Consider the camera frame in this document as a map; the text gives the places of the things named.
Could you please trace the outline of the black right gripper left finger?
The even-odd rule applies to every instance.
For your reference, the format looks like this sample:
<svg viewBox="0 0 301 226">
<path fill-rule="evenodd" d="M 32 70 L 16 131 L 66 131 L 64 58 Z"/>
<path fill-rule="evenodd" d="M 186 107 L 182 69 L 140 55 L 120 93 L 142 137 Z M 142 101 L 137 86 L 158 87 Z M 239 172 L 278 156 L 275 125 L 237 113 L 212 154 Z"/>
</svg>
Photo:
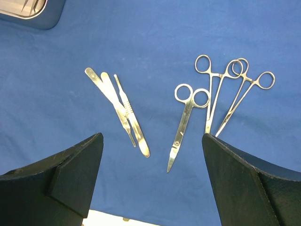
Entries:
<svg viewBox="0 0 301 226">
<path fill-rule="evenodd" d="M 87 218 L 103 153 L 103 135 L 0 177 L 2 226 L 80 226 Z"/>
</svg>

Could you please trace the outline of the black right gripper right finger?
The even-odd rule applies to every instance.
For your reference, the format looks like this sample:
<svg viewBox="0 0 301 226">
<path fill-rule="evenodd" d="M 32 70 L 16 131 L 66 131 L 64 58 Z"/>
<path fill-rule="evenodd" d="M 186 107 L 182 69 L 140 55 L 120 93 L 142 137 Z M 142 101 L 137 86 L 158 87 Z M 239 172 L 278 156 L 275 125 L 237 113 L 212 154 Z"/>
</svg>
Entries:
<svg viewBox="0 0 301 226">
<path fill-rule="evenodd" d="M 205 134 L 203 153 L 223 226 L 299 226 L 301 174 Z"/>
</svg>

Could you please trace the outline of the thin steel scalpel handle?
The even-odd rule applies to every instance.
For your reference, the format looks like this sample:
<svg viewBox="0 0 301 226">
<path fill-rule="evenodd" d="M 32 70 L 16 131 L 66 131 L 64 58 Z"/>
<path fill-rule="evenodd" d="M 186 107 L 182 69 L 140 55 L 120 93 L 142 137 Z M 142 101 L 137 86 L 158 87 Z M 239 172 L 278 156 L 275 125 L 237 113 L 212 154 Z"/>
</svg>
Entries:
<svg viewBox="0 0 301 226">
<path fill-rule="evenodd" d="M 138 122 L 137 122 L 137 119 L 135 118 L 135 114 L 134 114 L 134 111 L 130 105 L 130 102 L 128 100 L 128 97 L 127 95 L 125 94 L 121 84 L 120 84 L 120 81 L 118 79 L 118 76 L 117 74 L 114 74 L 114 78 L 116 80 L 116 83 L 117 83 L 117 86 L 119 88 L 119 95 L 121 97 L 121 100 L 122 100 L 122 103 L 124 105 L 124 108 L 126 110 L 126 118 L 130 121 L 130 124 L 134 130 L 134 133 L 135 133 L 135 136 L 136 136 L 136 139 L 141 139 L 142 138 L 142 135 L 141 135 L 141 132 L 138 131 Z"/>
</svg>

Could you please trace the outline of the steel straight surgical scissors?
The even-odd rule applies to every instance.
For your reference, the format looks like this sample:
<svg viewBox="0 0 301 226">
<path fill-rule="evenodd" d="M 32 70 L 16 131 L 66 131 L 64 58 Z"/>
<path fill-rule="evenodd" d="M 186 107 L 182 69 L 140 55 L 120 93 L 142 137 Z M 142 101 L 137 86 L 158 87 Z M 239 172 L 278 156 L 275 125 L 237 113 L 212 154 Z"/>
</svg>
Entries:
<svg viewBox="0 0 301 226">
<path fill-rule="evenodd" d="M 189 96 L 186 99 L 180 99 L 178 97 L 178 90 L 183 88 L 183 87 L 187 88 L 190 92 Z M 207 101 L 203 105 L 198 105 L 196 103 L 195 95 L 197 93 L 205 93 L 205 95 L 207 96 Z M 178 152 L 180 150 L 182 140 L 183 140 L 183 137 L 184 137 L 184 133 L 185 133 L 185 130 L 187 128 L 188 121 L 189 121 L 190 114 L 192 112 L 193 107 L 205 108 L 209 105 L 209 101 L 210 101 L 210 94 L 209 94 L 209 91 L 207 89 L 199 88 L 199 89 L 193 90 L 192 87 L 189 84 L 186 84 L 186 83 L 179 84 L 175 88 L 174 97 L 177 101 L 185 104 L 185 107 L 184 107 L 184 111 L 182 113 L 181 120 L 180 120 L 178 129 L 177 129 L 177 132 L 176 132 L 176 135 L 175 135 L 172 147 L 171 147 L 171 151 L 170 151 L 170 154 L 169 154 L 167 170 L 166 170 L 167 173 L 170 172 L 170 170 L 171 170 L 171 168 L 174 164 L 174 161 L 175 161 L 175 159 L 178 155 Z"/>
</svg>

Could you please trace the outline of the blue surgical cloth wrap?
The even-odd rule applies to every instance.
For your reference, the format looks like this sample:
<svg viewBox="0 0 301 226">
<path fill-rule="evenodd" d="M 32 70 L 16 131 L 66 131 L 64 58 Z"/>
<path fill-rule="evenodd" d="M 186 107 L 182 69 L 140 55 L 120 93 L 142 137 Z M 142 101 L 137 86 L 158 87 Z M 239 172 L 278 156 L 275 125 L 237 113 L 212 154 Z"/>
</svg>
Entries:
<svg viewBox="0 0 301 226">
<path fill-rule="evenodd" d="M 173 167 L 170 149 L 184 105 L 177 85 L 208 88 L 195 71 L 243 57 L 248 76 L 273 72 L 271 89 L 254 86 L 220 139 L 273 164 L 301 169 L 301 3 L 298 0 L 68 0 L 59 23 L 41 31 L 0 23 L 0 171 L 65 150 L 101 132 L 103 156 L 91 208 L 163 226 L 218 226 L 220 219 L 201 138 L 206 110 L 194 108 Z M 129 135 L 107 97 L 86 75 L 114 74 L 138 120 L 150 157 Z M 211 132 L 241 78 L 220 88 Z"/>
</svg>

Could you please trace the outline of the stainless steel instrument tray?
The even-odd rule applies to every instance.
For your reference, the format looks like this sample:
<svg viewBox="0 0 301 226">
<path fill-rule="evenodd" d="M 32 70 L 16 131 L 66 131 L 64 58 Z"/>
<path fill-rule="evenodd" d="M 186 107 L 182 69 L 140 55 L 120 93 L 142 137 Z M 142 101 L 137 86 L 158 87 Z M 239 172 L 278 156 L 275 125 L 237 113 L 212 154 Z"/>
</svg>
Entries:
<svg viewBox="0 0 301 226">
<path fill-rule="evenodd" d="M 0 0 L 0 18 L 41 30 L 58 23 L 65 0 Z"/>
</svg>

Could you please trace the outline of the steel tweezers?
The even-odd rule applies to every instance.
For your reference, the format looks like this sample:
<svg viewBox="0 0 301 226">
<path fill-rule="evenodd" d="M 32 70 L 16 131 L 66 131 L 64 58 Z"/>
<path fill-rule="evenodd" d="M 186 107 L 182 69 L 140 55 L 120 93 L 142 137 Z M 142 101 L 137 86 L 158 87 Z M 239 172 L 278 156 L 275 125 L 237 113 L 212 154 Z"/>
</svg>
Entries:
<svg viewBox="0 0 301 226">
<path fill-rule="evenodd" d="M 33 16 L 43 9 L 44 4 L 44 0 L 25 0 L 21 7 L 21 14 L 23 16 Z"/>
</svg>

